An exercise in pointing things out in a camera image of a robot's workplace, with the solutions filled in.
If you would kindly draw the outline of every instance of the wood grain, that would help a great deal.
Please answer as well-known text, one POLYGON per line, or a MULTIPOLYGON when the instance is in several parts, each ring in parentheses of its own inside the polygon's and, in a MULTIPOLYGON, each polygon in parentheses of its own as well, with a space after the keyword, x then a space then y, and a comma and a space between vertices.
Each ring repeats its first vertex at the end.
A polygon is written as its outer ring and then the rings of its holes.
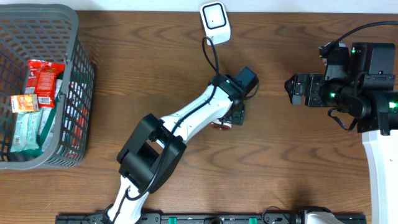
MULTIPOLYGON (((1 223, 54 223, 58 214, 106 208, 119 190, 116 155, 140 119, 177 111, 214 75, 201 52, 198 13, 78 15, 80 41, 98 65, 86 158, 65 170, 0 172, 1 223)), ((295 72, 324 72, 318 46, 362 24, 390 20, 396 16, 229 13, 231 40, 216 47, 221 71, 250 67, 259 76, 259 93, 247 102, 243 126, 226 132, 207 127, 188 143, 173 176, 145 208, 256 213, 270 205, 319 205, 364 213, 370 223, 361 136, 340 129, 327 109, 290 105, 284 82, 295 72)), ((345 43, 397 37, 396 27, 382 26, 345 43)))

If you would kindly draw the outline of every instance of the gray plastic basket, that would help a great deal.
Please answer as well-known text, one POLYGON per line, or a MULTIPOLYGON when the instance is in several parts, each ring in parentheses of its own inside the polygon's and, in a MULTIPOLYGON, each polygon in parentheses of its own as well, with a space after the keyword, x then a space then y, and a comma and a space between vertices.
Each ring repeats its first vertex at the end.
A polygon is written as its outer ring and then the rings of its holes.
POLYGON ((76 12, 60 4, 0 5, 0 169, 66 168, 83 160, 95 73, 78 24, 76 12), (9 96, 23 94, 31 58, 66 65, 53 139, 34 159, 9 152, 17 117, 9 96))

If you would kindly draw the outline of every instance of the green led light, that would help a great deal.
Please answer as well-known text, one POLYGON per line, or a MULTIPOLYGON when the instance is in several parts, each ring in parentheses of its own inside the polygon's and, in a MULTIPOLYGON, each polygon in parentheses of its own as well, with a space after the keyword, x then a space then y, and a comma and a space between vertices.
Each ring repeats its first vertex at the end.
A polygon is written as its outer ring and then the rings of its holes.
POLYGON ((396 108, 396 107, 398 107, 398 103, 390 102, 390 108, 396 108))
POLYGON ((249 218, 249 224, 257 224, 257 218, 249 218))
POLYGON ((175 218, 175 217, 170 217, 170 218, 169 218, 169 224, 177 224, 177 218, 175 218))

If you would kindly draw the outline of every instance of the food package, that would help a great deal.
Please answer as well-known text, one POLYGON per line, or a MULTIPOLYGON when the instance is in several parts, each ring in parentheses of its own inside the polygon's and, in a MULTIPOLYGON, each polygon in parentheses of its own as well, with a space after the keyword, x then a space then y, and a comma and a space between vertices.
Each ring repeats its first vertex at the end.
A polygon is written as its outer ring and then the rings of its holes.
MULTIPOLYGON (((57 79, 55 82, 55 96, 58 95, 61 84, 62 79, 57 79)), ((45 152, 49 148, 51 140, 53 138, 55 113, 56 108, 43 108, 42 121, 40 122, 39 127, 39 146, 42 152, 45 152)))
POLYGON ((27 66, 29 67, 29 77, 27 79, 25 94, 35 93, 35 87, 37 80, 39 79, 39 71, 44 67, 45 62, 40 60, 30 59, 27 61, 27 66))
POLYGON ((28 125, 27 125, 27 136, 26 146, 24 150, 38 149, 37 134, 39 131, 40 120, 42 119, 43 110, 38 112, 29 113, 28 125))
POLYGON ((18 114, 14 138, 12 139, 11 152, 19 152, 25 149, 28 120, 29 113, 18 114))
POLYGON ((65 65, 60 63, 43 62, 44 66, 39 70, 35 93, 39 100, 39 106, 55 107, 55 80, 61 74, 65 65))
POLYGON ((13 113, 39 111, 36 94, 11 96, 13 113))
MULTIPOLYGON (((87 117, 87 110, 86 109, 80 109, 80 112, 87 117)), ((83 129, 85 128, 86 120, 80 116, 79 113, 77 113, 77 118, 76 118, 76 123, 79 124, 83 129)), ((78 139, 73 138, 72 139, 72 146, 80 146, 80 142, 78 140, 81 140, 83 137, 83 130, 75 125, 75 129, 73 130, 74 135, 78 137, 78 139)))
POLYGON ((31 113, 19 113, 12 139, 11 152, 38 149, 37 131, 39 130, 42 110, 31 113))

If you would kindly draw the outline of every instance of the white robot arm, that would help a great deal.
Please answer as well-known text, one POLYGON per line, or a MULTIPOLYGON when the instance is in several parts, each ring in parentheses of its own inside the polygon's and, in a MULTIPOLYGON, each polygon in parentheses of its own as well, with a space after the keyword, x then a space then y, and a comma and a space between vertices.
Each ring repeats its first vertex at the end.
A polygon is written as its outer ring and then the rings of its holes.
MULTIPOLYGON (((188 104, 186 107, 171 115, 162 117, 161 120, 164 121, 163 126, 171 131, 175 123, 180 118, 206 101, 211 95, 213 89, 213 85, 208 86, 201 96, 188 104)), ((220 87, 217 87, 213 99, 207 105, 203 106, 189 116, 180 125, 180 127, 176 129, 175 136, 181 136, 184 143, 188 142, 189 139, 191 139, 207 124, 211 123, 215 119, 222 118, 229 111, 232 104, 233 102, 230 100, 229 95, 220 87)), ((164 147, 164 144, 161 141, 158 140, 157 142, 164 147)), ((116 212, 118 211, 119 205, 122 202, 122 198, 124 197, 126 189, 129 189, 128 194, 132 198, 139 194, 138 188, 127 177, 121 176, 121 186, 118 197, 116 198, 113 207, 108 210, 108 217, 111 221, 113 221, 116 216, 116 212)), ((137 222, 141 215, 141 208, 148 195, 149 193, 146 193, 145 196, 138 200, 123 200, 123 205, 120 208, 119 215, 114 224, 137 222)))
POLYGON ((209 85, 201 96, 173 114, 160 120, 151 114, 146 116, 119 153, 118 161, 122 165, 119 171, 122 174, 121 188, 115 204, 107 212, 108 221, 114 224, 135 223, 140 218, 141 208, 149 192, 137 200, 128 198, 140 194, 140 187, 145 185, 143 182, 149 182, 154 176, 154 167, 157 168, 160 164, 160 156, 145 143, 147 139, 156 141, 163 148, 167 142, 174 141, 174 144, 169 145, 168 154, 164 155, 169 163, 163 164, 164 173, 160 174, 161 177, 154 184, 154 192, 173 172, 185 150, 185 143, 212 121, 231 116, 257 84, 256 74, 246 67, 235 78, 220 75, 217 85, 209 85))
MULTIPOLYGON (((380 130, 362 133, 369 164, 372 223, 390 224, 398 211, 398 130, 383 136, 380 130)), ((308 212, 305 224, 340 224, 329 212, 308 212)))

